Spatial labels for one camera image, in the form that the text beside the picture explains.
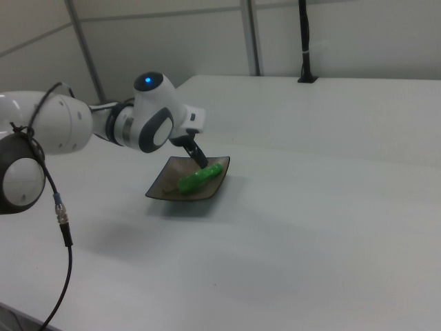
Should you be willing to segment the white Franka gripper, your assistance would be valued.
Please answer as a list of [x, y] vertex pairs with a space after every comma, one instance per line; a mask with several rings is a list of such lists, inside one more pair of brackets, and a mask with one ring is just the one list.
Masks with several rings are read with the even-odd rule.
[[208, 160], [203, 151], [197, 145], [191, 134], [199, 134], [204, 131], [206, 111], [202, 108], [183, 104], [172, 110], [174, 127], [171, 138], [183, 137], [183, 148], [193, 159], [200, 169], [208, 166]]

